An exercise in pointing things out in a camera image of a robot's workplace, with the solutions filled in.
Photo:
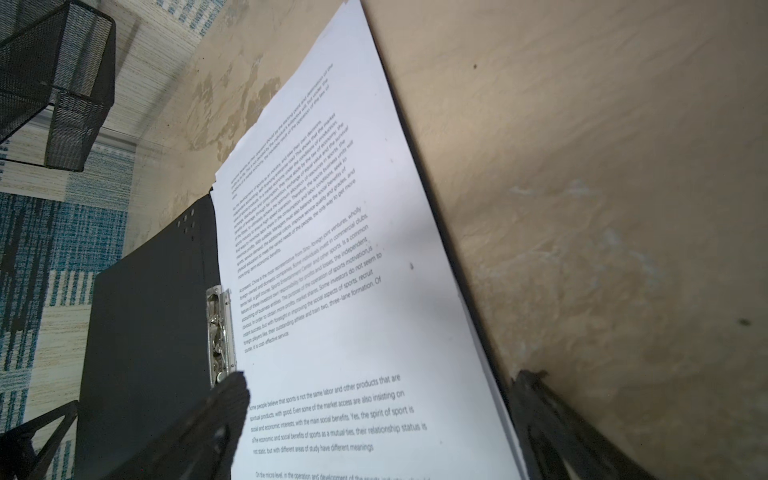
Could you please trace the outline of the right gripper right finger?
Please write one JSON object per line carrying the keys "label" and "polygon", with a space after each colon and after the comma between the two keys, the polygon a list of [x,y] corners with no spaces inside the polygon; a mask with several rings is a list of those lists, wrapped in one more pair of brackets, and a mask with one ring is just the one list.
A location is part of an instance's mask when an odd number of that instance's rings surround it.
{"label": "right gripper right finger", "polygon": [[519,371],[508,397],[530,479],[655,478],[551,390],[545,376]]}

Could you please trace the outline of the red folder black inside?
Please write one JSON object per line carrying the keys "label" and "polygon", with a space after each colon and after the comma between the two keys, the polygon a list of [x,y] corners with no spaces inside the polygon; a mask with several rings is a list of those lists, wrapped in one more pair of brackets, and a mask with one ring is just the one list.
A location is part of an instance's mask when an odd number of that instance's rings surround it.
{"label": "red folder black inside", "polygon": [[[212,189],[96,278],[76,434],[74,466],[79,479],[102,479],[95,464],[99,436],[95,424],[100,401],[119,380],[145,372],[202,373],[211,386],[206,291],[216,285],[227,290],[220,278]],[[458,268],[450,258],[449,262],[508,413],[502,377],[492,364],[482,328],[461,289]]]}

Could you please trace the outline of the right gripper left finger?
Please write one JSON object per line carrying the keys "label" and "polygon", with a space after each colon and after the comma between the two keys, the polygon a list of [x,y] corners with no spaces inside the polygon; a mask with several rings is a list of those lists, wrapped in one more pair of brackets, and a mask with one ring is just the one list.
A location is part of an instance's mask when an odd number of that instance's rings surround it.
{"label": "right gripper left finger", "polygon": [[102,479],[228,479],[250,395],[243,373],[211,387],[202,373],[140,373],[99,403]]}

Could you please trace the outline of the white text paper sheet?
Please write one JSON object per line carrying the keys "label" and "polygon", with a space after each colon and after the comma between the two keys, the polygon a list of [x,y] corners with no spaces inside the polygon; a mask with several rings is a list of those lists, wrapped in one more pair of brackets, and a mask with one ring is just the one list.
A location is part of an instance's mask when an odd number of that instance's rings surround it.
{"label": "white text paper sheet", "polygon": [[340,5],[211,197],[250,393],[234,478],[524,477],[360,2]]}

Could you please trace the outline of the metal folder clip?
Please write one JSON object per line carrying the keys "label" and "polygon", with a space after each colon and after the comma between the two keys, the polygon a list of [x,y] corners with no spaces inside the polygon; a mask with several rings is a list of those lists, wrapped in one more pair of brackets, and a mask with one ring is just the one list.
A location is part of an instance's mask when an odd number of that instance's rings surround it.
{"label": "metal folder clip", "polygon": [[220,285],[206,291],[208,363],[211,387],[237,370],[230,291]]}

